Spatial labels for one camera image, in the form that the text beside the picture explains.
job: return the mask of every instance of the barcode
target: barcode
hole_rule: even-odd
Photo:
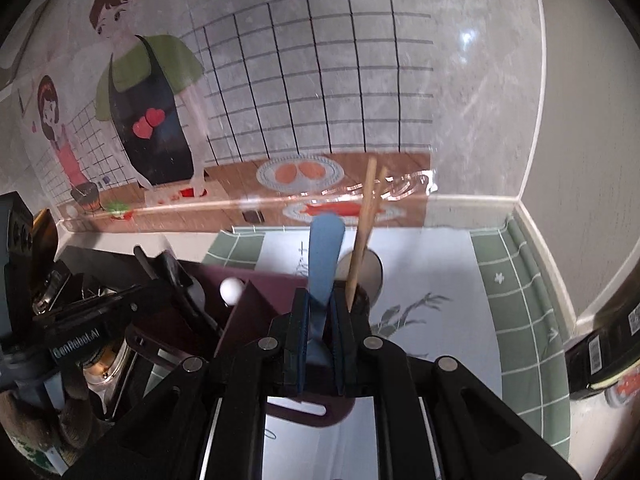
[[[602,354],[600,353],[600,336],[589,341],[589,359],[591,361],[591,375],[602,370]]]
[[[631,335],[640,330],[640,304],[629,313],[629,328],[631,329]]]

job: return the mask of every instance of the cartoon woman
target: cartoon woman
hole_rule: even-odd
[[[95,117],[104,125],[105,145],[121,165],[132,165],[141,186],[152,189],[190,180],[193,195],[202,196],[209,125],[197,82],[204,70],[178,38],[133,33],[130,24],[138,1],[94,0],[89,13],[96,33],[109,40],[112,49],[98,83]],[[186,131],[178,120],[175,96],[191,117]],[[116,135],[126,157],[112,147]]]
[[[98,187],[82,173],[72,149],[72,142],[77,152],[82,153],[82,147],[76,137],[68,135],[65,125],[60,123],[58,93],[48,75],[40,81],[36,95],[42,131],[44,136],[49,139],[51,147],[71,183],[71,196],[86,211],[100,209]]]

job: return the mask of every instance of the metal bolt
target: metal bolt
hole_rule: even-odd
[[[453,357],[444,356],[438,360],[438,366],[446,372],[453,372],[458,368],[458,361]]]
[[[182,362],[182,368],[184,368],[184,370],[189,373],[197,372],[202,368],[202,359],[199,359],[197,357],[187,357]]]
[[[278,347],[278,340],[274,337],[263,337],[258,341],[258,346],[263,350],[273,350]]]
[[[368,348],[369,350],[379,350],[382,348],[382,339],[374,335],[366,337],[363,343],[364,346],[366,346],[366,348]]]

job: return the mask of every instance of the glove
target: glove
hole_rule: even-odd
[[[45,451],[54,447],[71,466],[110,427],[94,415],[80,368],[62,372],[62,383],[65,406],[54,417],[17,398],[13,392],[0,394],[0,424],[20,453],[49,472],[56,471]]]

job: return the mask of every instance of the white ball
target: white ball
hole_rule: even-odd
[[[236,306],[244,291],[244,282],[239,278],[225,278],[220,283],[220,296],[228,306]]]

